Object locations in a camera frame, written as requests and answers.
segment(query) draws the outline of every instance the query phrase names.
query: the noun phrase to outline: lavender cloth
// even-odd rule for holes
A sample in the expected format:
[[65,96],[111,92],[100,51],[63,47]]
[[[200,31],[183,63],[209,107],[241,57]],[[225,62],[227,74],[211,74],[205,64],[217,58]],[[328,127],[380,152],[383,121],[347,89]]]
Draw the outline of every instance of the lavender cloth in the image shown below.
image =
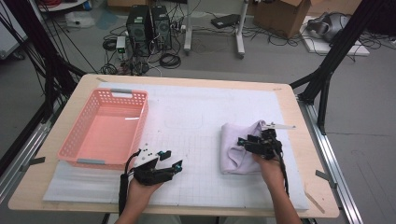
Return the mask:
[[220,170],[226,174],[258,174],[260,166],[255,162],[251,153],[236,143],[238,137],[247,138],[248,134],[260,135],[264,120],[255,122],[250,127],[242,127],[226,123],[221,126]]

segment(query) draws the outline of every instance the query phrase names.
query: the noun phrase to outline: floor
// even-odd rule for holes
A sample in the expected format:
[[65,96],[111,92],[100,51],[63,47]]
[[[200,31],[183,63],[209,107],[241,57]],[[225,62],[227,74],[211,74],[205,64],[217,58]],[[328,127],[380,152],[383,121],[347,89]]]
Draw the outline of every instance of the floor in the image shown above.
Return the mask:
[[[104,64],[103,37],[122,26],[126,16],[105,8],[91,11],[96,24],[68,33],[79,50],[98,70]],[[193,24],[211,27],[210,14],[196,17]],[[93,72],[73,45],[61,35],[73,65]],[[381,41],[389,46],[386,40]],[[245,37],[246,55],[236,54],[230,34],[196,32],[189,56],[179,53],[181,66],[174,70],[150,69],[148,77],[184,77],[291,83],[315,71],[322,56],[308,53],[302,42],[285,45],[268,35]],[[335,71],[327,107],[326,132],[344,173],[353,199],[365,223],[396,222],[396,50],[382,46],[369,49],[369,57],[345,58]],[[300,93],[304,87],[295,90]],[[0,156],[44,101],[35,71],[28,60],[0,61]],[[101,223],[104,214],[19,212],[7,208],[12,191],[1,202],[0,223]],[[215,223],[213,217],[183,217],[183,223]],[[318,223],[347,223],[343,216],[318,219]]]

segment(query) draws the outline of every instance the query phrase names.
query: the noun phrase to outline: pink basket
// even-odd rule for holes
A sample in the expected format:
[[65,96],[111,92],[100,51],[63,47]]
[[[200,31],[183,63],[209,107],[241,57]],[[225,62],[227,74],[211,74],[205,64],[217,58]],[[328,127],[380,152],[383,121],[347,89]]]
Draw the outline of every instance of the pink basket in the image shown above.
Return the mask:
[[124,169],[138,150],[148,112],[145,91],[93,90],[58,158],[79,167]]

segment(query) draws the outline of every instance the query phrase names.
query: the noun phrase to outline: wooden table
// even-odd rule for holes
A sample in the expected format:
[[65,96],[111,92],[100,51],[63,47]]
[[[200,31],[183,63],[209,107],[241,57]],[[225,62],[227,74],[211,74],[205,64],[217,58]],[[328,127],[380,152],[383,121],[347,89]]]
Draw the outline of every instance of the wooden table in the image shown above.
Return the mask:
[[[72,128],[74,120],[84,106],[91,91],[101,82],[137,83],[151,85],[173,85],[184,87],[228,88],[240,90],[273,91],[280,105],[286,124],[297,126],[289,132],[290,143],[300,170],[309,209],[299,212],[300,217],[338,217],[339,210],[329,183],[316,176],[315,171],[323,172],[317,151],[306,127],[302,112],[291,87],[287,84],[253,83],[203,79],[165,77],[122,77],[106,75],[86,75],[78,83],[62,114],[54,124],[45,143],[36,157],[46,161],[32,165],[18,185],[8,206],[16,210],[37,211],[90,211],[118,213],[118,205],[111,203],[55,203],[42,200],[58,163],[57,152]],[[259,209],[238,209],[219,207],[190,207],[150,205],[145,213],[201,215],[201,216],[265,216],[273,217],[273,211]]]

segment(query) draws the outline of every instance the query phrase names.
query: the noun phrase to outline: computer tower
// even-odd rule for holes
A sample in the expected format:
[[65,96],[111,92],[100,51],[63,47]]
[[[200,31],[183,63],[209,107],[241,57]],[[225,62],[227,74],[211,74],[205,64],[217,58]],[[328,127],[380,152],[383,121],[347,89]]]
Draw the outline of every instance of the computer tower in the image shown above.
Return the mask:
[[126,22],[134,56],[150,55],[150,42],[153,39],[149,7],[146,5],[131,6]]
[[171,29],[170,20],[165,6],[155,6],[151,8],[152,23],[154,26],[154,38],[157,49],[171,49]]

